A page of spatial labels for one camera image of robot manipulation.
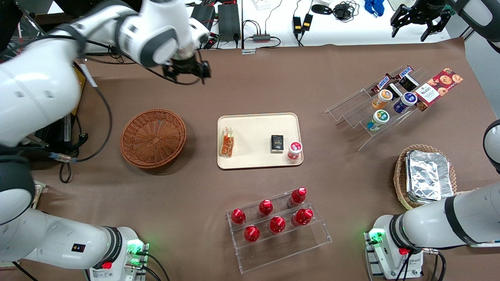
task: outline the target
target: acrylic display stand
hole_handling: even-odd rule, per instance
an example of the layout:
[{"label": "acrylic display stand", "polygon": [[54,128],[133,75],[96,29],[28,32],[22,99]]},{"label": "acrylic display stand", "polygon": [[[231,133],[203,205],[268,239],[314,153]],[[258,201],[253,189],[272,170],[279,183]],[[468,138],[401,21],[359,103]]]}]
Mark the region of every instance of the acrylic display stand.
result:
[{"label": "acrylic display stand", "polygon": [[[401,73],[405,68],[406,66],[400,66],[399,68],[390,72],[389,75],[391,77],[394,77],[399,73]],[[427,73],[427,71],[425,71],[422,68],[416,71],[415,70],[411,71],[409,74],[417,82],[419,82],[420,85],[432,78],[432,76],[430,76]],[[371,89],[375,85],[377,85],[382,79],[383,77],[371,83],[367,87],[355,92],[351,96],[347,97],[346,99],[342,100],[341,102],[335,104],[334,106],[328,108],[325,111],[325,113],[329,113],[337,122],[346,121],[353,129],[356,128],[357,126],[362,126],[367,131],[369,139],[357,151],[360,151],[369,143],[377,140],[385,133],[389,132],[392,128],[396,127],[399,123],[405,120],[413,112],[415,111],[420,112],[420,110],[418,110],[416,106],[410,106],[406,108],[406,110],[403,111],[403,113],[395,112],[394,104],[398,100],[396,99],[387,103],[382,108],[383,110],[387,111],[387,113],[389,113],[389,121],[382,127],[380,127],[378,131],[372,131],[368,129],[367,128],[368,123],[372,120],[375,111],[378,110],[372,106],[372,101],[377,98],[378,93],[371,91]],[[405,90],[401,85],[399,85],[399,83],[394,82],[394,80],[391,80],[391,83],[394,83],[394,85],[396,85],[397,88],[403,94],[407,92],[407,90]]]},{"label": "acrylic display stand", "polygon": [[[305,201],[300,206],[288,207],[287,201],[291,193],[290,191],[268,198],[272,202],[273,210],[263,218],[258,214],[260,201],[240,207],[246,215],[246,222],[241,225],[236,225],[231,220],[233,210],[226,212],[241,274],[332,242],[323,218],[311,203]],[[314,217],[309,224],[295,227],[291,219],[299,209],[311,209]],[[273,235],[268,229],[270,220],[275,216],[285,219],[285,229]],[[260,237],[256,242],[248,243],[243,233],[246,227],[252,225],[260,230]]]}]

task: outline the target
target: brown wicker basket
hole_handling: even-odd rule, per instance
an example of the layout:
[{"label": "brown wicker basket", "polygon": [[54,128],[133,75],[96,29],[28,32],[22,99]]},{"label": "brown wicker basket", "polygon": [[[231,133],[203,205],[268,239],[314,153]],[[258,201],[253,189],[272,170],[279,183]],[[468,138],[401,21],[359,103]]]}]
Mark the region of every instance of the brown wicker basket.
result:
[{"label": "brown wicker basket", "polygon": [[[396,162],[396,169],[394,171],[394,187],[396,189],[396,194],[397,198],[401,202],[401,204],[408,210],[411,210],[413,208],[416,208],[422,204],[412,202],[406,192],[406,153],[409,151],[423,151],[423,152],[429,152],[429,153],[441,153],[441,151],[435,149],[432,146],[425,145],[425,144],[414,144],[410,145],[407,148],[401,152],[399,155],[399,158],[397,159]],[[451,187],[453,188],[453,193],[456,195],[457,194],[457,177],[455,175],[455,170],[453,169],[453,166],[450,164],[449,165],[449,180],[451,182]]]},{"label": "brown wicker basket", "polygon": [[186,125],[172,111],[151,109],[132,118],[123,129],[120,150],[130,164],[143,169],[172,161],[186,143]]}]

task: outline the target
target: white robot link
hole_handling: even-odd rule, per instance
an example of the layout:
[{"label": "white robot link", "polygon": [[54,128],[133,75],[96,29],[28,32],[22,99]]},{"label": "white robot link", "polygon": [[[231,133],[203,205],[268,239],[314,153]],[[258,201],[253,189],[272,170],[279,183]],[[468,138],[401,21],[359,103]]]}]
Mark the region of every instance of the white robot link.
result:
[{"label": "white robot link", "polygon": [[[483,148],[500,173],[500,119],[486,129]],[[405,213],[383,215],[366,238],[386,279],[397,278],[395,273],[410,253],[407,277],[420,277],[423,253],[500,240],[500,182]]]},{"label": "white robot link", "polygon": [[0,261],[38,261],[90,269],[100,281],[133,280],[144,243],[128,227],[95,226],[31,209],[35,195],[28,161],[16,156],[22,138],[70,112],[80,98],[73,62],[91,48],[86,40],[116,47],[144,67],[171,64],[170,73],[210,77],[196,49],[209,31],[189,18],[181,0],[143,0],[137,13],[122,1],[105,1],[86,17],[64,24],[0,64]]}]

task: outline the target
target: foil container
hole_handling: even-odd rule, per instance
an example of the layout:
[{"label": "foil container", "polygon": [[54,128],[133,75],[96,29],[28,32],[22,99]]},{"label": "foil container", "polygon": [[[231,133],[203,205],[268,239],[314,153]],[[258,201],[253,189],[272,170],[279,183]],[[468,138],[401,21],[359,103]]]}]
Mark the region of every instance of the foil container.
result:
[{"label": "foil container", "polygon": [[406,195],[428,204],[453,196],[450,164],[441,153],[412,150],[406,154]]}]

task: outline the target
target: brown paper backdrop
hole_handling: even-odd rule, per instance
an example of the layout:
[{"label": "brown paper backdrop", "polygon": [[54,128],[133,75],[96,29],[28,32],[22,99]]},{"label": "brown paper backdrop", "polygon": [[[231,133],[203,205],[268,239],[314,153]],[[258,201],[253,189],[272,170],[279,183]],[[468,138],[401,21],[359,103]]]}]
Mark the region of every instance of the brown paper backdrop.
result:
[{"label": "brown paper backdrop", "polygon": [[[194,86],[172,85],[137,65],[91,63],[90,71],[113,110],[113,134],[101,154],[72,165],[70,184],[59,182],[59,166],[33,171],[36,180],[50,185],[39,209],[89,224],[131,227],[151,243],[151,253],[163,262],[172,281],[365,281],[363,231],[381,215],[405,211],[392,182],[395,161],[404,148],[427,144],[441,150],[455,167],[459,191],[499,180],[482,148],[484,130],[496,118],[466,61],[461,39],[284,47],[252,55],[204,51],[203,57],[211,63],[213,78]],[[325,109],[406,64],[431,75],[449,67],[464,81],[428,110],[412,114],[357,152],[367,134],[345,122],[336,125]],[[148,173],[123,160],[119,139],[133,116],[153,108],[181,116],[187,142],[172,164]],[[280,112],[298,115],[302,165],[218,168],[220,116]],[[81,148],[85,157],[101,145],[108,126],[104,106],[89,86],[79,116],[90,135]],[[308,199],[323,216],[333,243],[240,275],[225,211],[300,186],[308,188]],[[445,279],[496,280],[498,253],[470,247],[447,250]],[[84,280],[79,270],[25,260],[22,265],[40,281]],[[433,258],[426,258],[422,280],[430,278],[433,265]],[[0,272],[0,279],[28,280],[17,270]]]}]

